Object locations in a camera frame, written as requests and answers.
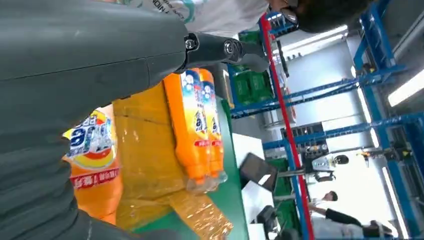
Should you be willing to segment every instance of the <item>orange bottle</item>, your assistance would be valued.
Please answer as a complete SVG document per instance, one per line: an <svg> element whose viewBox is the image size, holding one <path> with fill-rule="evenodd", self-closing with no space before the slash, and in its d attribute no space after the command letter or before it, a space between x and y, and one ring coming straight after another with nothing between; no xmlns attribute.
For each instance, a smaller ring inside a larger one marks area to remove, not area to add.
<svg viewBox="0 0 424 240"><path fill-rule="evenodd" d="M70 151L63 159L72 167L70 180L78 207L115 225L123 183L112 105L98 108L63 135L70 140Z"/></svg>
<svg viewBox="0 0 424 240"><path fill-rule="evenodd" d="M176 156L189 178L187 188L201 189L209 175L211 150L198 70L171 74L163 83L176 137Z"/></svg>
<svg viewBox="0 0 424 240"><path fill-rule="evenodd" d="M204 111L206 114L207 134L210 141L210 173L220 183L227 180L224 171L224 146L218 121L217 99L215 96L214 77L206 69L199 69L202 83Z"/></svg>

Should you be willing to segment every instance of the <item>fluorescent light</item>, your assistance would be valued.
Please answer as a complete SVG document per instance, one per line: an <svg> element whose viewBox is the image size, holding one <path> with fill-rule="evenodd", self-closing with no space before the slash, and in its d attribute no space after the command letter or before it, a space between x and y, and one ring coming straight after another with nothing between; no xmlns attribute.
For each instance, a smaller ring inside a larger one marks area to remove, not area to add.
<svg viewBox="0 0 424 240"><path fill-rule="evenodd" d="M397 221L399 222L400 231L402 232L403 239L409 239L407 227L405 226L404 218L402 217L401 209L399 208L398 200L396 199L395 191L393 190L392 181L390 180L389 173L387 168L383 167L383 176L385 183L388 188L388 193L390 194L391 202L393 203L394 212L396 213Z"/></svg>
<svg viewBox="0 0 424 240"><path fill-rule="evenodd" d="M390 106L394 107L424 88L424 70L400 86L388 96Z"/></svg>
<svg viewBox="0 0 424 240"><path fill-rule="evenodd" d="M321 41L311 43L311 44L306 45L306 46L302 46L302 47L299 47L299 48L296 48L296 49L289 50L287 52L283 52L283 54L286 57L291 57L293 55L298 56L299 53L300 53L300 55L305 56L305 55L308 55L310 53L313 53L313 52L319 50L323 45L329 44L329 43L334 42L336 40L339 40L341 38L343 38L343 34L335 35L335 36L323 39Z"/></svg>
<svg viewBox="0 0 424 240"><path fill-rule="evenodd" d="M357 69L355 68L355 66L352 66L352 67L350 68L350 72L352 73L352 76L353 76L354 78L356 78L356 77L357 77Z"/></svg>
<svg viewBox="0 0 424 240"><path fill-rule="evenodd" d="M318 35L315 35L315 36L312 36L312 37L303 39L301 41L297 41L297 42L292 43L292 44L289 44L287 46L283 46L281 48L281 50L284 52L284 51L288 51L288 50L291 50L291 49L295 49L295 48L298 48L300 46L307 45L307 44L310 44L312 42L315 42L315 41L324 39L324 38L329 37L331 35L341 33L343 31L346 31L347 29L348 29L348 26L347 25L343 25L343 26L340 26L340 27L338 27L336 29L333 29L333 30L330 30L330 31L326 31L326 32L320 33Z"/></svg>
<svg viewBox="0 0 424 240"><path fill-rule="evenodd" d="M360 105L362 106L363 114L365 115L365 120L367 123L371 123L370 110L368 110L367 102L365 101L365 96L364 96L364 92L362 91L362 88L358 88L357 92L359 95L359 101L360 101Z"/></svg>
<svg viewBox="0 0 424 240"><path fill-rule="evenodd" d="M357 89L360 105L362 106L363 114L365 115L365 120L367 123L371 123L371 114L370 110L368 109L367 102L365 101L364 92L362 91L362 88ZM377 137L376 130L373 128L371 131L369 131L371 134L372 144L374 145L374 148L380 147L379 138Z"/></svg>
<svg viewBox="0 0 424 240"><path fill-rule="evenodd" d="M380 142L379 138L377 137L376 130L373 128L371 129L371 131L369 131L369 133L371 134L371 140L372 144L374 145L374 148L380 147Z"/></svg>

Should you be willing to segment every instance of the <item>robotic arm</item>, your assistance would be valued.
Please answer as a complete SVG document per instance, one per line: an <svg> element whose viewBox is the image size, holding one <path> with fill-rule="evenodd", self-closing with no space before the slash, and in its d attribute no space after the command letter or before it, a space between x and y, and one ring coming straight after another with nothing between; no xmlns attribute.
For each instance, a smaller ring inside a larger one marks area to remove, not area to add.
<svg viewBox="0 0 424 240"><path fill-rule="evenodd" d="M173 72L268 67L262 49L90 0L0 0L1 239L139 239L78 210L62 134Z"/></svg>

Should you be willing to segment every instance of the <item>green plastic crate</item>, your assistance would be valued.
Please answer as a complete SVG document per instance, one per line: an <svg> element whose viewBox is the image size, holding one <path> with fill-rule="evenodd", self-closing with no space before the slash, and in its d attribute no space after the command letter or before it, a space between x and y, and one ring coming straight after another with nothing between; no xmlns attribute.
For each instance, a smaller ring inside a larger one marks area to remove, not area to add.
<svg viewBox="0 0 424 240"><path fill-rule="evenodd" d="M273 91L271 88L270 79L267 72L256 73L249 72L250 78L250 91L256 103L269 100L273 98Z"/></svg>
<svg viewBox="0 0 424 240"><path fill-rule="evenodd" d="M280 159L269 159L266 161L270 165L276 167L278 171L283 172L287 171L289 163L286 158ZM275 189L273 192L274 196L287 196L292 194L292 184L290 178L280 177L275 183ZM299 222L297 209L295 202L292 200L287 200L283 202L274 202L276 207L276 213L278 222L284 226L285 229L296 229L300 232L301 224Z"/></svg>
<svg viewBox="0 0 424 240"><path fill-rule="evenodd" d="M237 94L238 102L243 105L248 105L254 102L250 92L249 81L243 77L236 76L235 82L235 93Z"/></svg>
<svg viewBox="0 0 424 240"><path fill-rule="evenodd" d="M238 35L238 39L245 43L261 45L261 33L259 31L248 31Z"/></svg>

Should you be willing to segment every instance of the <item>white shirt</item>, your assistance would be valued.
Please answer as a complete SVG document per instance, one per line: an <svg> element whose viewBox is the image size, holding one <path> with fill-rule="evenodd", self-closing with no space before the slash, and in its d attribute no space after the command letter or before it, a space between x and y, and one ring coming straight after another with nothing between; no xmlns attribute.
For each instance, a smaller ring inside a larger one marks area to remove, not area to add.
<svg viewBox="0 0 424 240"><path fill-rule="evenodd" d="M252 28L266 12L266 0L126 0L136 8L173 14L190 32L232 37Z"/></svg>

